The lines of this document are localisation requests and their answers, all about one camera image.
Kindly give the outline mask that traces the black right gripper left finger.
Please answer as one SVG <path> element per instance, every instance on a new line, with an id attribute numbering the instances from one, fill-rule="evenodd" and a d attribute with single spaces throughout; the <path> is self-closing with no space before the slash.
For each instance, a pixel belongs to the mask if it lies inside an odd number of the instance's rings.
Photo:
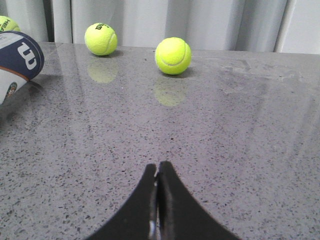
<path id="1" fill-rule="evenodd" d="M 155 240 L 157 238 L 156 165 L 148 164 L 123 206 L 89 240 Z"/>

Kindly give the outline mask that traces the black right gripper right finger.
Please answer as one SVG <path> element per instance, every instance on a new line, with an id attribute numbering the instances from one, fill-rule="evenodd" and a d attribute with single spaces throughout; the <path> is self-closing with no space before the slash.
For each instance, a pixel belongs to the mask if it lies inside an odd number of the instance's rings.
<path id="1" fill-rule="evenodd" d="M 157 174 L 162 240 L 238 240 L 213 219 L 184 186 L 173 165 L 163 161 Z"/>

